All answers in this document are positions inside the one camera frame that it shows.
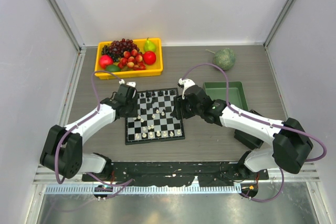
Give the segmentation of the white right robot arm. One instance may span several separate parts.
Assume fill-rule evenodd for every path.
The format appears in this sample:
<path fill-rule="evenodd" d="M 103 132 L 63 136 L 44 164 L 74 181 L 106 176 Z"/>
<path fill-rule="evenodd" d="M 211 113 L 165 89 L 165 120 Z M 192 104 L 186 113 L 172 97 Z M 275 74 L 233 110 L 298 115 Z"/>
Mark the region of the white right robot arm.
<path fill-rule="evenodd" d="M 209 124 L 233 128 L 267 143 L 269 148 L 247 151 L 240 159 L 237 172 L 244 179 L 276 167 L 298 174 L 313 148 L 297 120 L 271 120 L 241 110 L 227 101 L 211 99 L 197 85 L 185 88 L 174 98 L 171 115 L 178 120 L 198 115 Z"/>

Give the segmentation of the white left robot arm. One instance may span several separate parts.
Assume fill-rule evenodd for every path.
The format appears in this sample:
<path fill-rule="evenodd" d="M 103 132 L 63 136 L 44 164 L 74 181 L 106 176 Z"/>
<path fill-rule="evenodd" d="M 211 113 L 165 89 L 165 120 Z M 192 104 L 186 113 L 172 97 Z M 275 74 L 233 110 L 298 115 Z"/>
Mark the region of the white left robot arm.
<path fill-rule="evenodd" d="M 62 182 L 59 176 L 71 179 L 77 174 L 93 175 L 101 181 L 112 176 L 111 159 L 98 153 L 85 154 L 83 145 L 106 125 L 138 115 L 135 85 L 121 84 L 112 97 L 100 101 L 86 116 L 66 126 L 50 128 L 39 163 L 55 172 L 57 182 Z"/>

